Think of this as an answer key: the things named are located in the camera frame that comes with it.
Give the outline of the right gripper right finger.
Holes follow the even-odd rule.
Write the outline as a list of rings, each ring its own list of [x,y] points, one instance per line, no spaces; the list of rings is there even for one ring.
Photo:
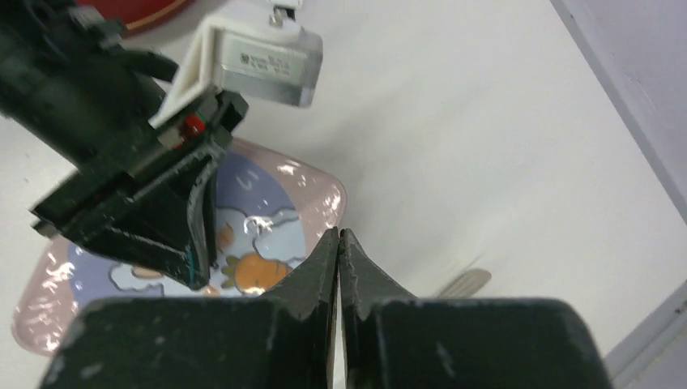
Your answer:
[[[339,239],[349,388],[609,388],[587,325],[548,298],[419,298]]]

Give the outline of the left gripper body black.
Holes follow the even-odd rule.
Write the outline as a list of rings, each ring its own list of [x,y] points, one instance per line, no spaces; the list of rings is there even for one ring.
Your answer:
[[[213,89],[158,128],[178,64],[120,45],[125,25],[72,1],[1,4],[1,113],[77,170],[34,207],[36,230],[69,237],[139,204],[183,160],[224,158],[248,106]]]

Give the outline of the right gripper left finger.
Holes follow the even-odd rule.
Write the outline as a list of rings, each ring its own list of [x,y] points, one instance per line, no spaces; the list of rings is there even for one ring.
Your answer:
[[[339,232],[259,297],[143,297],[83,309],[43,388],[330,388]]]

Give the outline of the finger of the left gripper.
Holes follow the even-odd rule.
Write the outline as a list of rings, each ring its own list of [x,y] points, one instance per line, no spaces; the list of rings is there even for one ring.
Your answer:
[[[199,290],[217,260],[215,192],[220,158],[187,158],[139,204],[114,220],[91,222],[70,233],[86,251],[146,267]]]

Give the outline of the round red plate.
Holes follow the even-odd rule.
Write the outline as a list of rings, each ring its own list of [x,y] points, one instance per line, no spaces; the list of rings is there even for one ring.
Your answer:
[[[129,36],[158,27],[191,6],[193,0],[75,0],[95,7],[106,19],[119,19]]]

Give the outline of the metal serving tongs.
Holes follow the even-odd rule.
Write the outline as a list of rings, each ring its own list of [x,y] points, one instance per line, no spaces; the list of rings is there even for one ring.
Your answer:
[[[437,293],[439,298],[469,298],[479,292],[490,280],[492,273],[482,268],[463,271]]]

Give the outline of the square metal tray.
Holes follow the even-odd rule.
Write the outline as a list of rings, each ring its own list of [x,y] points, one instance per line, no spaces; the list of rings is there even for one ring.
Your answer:
[[[341,221],[345,189],[334,176],[245,140],[218,171],[218,262],[200,297],[254,297],[310,255]],[[22,348],[50,355],[78,310],[110,297],[190,297],[160,273],[97,257],[62,237],[39,257],[15,309],[12,334]]]

